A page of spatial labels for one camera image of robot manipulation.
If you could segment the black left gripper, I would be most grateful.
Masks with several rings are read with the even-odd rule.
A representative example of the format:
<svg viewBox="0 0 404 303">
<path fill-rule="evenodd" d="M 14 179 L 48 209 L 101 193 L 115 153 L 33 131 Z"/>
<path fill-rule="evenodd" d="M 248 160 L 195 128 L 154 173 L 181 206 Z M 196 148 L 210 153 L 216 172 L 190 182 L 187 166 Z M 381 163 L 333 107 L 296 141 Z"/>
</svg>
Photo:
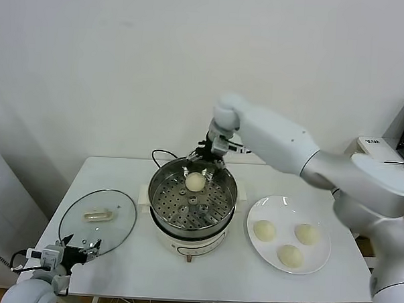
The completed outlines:
<svg viewBox="0 0 404 303">
<path fill-rule="evenodd" d="M 66 270 L 66 274 L 72 274 L 72 268 L 76 264 L 84 263 L 84 256 L 86 262 L 92 261 L 100 255 L 100 245 L 102 240 L 98 239 L 96 242 L 90 243 L 86 248 L 77 248 L 69 246 L 69 242 L 74 237 L 73 234 L 65 236 L 63 239 L 55 242 L 55 250 L 59 253 L 64 253 L 60 265 Z"/>
</svg>

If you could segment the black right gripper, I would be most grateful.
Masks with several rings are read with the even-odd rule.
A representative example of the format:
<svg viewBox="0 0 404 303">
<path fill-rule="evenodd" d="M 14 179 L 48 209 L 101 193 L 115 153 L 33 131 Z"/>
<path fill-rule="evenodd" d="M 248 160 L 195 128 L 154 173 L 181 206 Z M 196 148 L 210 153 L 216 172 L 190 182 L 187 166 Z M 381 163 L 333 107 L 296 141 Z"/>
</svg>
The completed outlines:
<svg viewBox="0 0 404 303">
<path fill-rule="evenodd" d="M 226 168 L 224 157 L 224 133 L 215 123 L 211 122 L 205 138 L 198 142 L 198 147 L 186 156 L 182 166 L 184 178 L 191 173 L 204 176 L 207 183 L 211 183 L 217 172 Z"/>
</svg>

